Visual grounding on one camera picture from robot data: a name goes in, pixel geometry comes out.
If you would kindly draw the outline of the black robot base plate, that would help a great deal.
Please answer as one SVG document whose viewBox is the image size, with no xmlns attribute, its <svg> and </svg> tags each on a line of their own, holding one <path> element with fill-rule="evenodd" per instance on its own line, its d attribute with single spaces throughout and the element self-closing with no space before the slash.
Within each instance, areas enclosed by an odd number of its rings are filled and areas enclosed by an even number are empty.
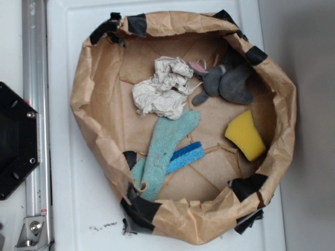
<svg viewBox="0 0 335 251">
<path fill-rule="evenodd" d="M 1 82 L 1 200 L 38 166 L 38 113 Z"/>
</svg>

